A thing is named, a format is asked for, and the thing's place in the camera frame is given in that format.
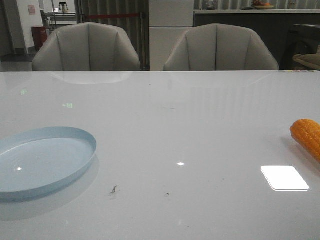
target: floor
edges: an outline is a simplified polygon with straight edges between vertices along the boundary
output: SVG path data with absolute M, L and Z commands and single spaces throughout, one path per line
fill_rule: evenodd
M 0 57 L 0 72 L 32 72 L 32 60 L 36 54 L 10 54 Z

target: chair backrest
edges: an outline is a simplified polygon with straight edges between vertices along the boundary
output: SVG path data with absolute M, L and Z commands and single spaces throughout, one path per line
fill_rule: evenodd
M 139 71 L 140 61 L 120 27 L 86 22 L 58 28 L 32 62 L 33 71 Z
M 164 71 L 278 69 L 277 61 L 255 31 L 217 23 L 186 31 L 163 67 Z

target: kettle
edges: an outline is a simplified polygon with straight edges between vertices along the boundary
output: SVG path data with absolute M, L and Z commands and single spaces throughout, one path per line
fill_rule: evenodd
M 66 2 L 59 2 L 59 9 L 61 10 L 62 7 L 62 12 L 65 14 L 66 12 L 68 12 L 68 4 Z

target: glossy table surface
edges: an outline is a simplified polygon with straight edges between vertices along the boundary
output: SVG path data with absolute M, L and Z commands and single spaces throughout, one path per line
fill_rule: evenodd
M 0 202 L 1 240 L 319 239 L 320 163 L 289 130 L 320 122 L 317 71 L 1 72 L 0 99 L 1 139 L 64 126 L 97 142 L 76 182 Z M 262 166 L 309 190 L 274 191 Z

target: orange corn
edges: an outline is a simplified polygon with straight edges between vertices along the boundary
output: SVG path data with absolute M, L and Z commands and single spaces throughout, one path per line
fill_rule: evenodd
M 320 162 L 320 125 L 310 119 L 296 121 L 290 127 L 291 135 Z

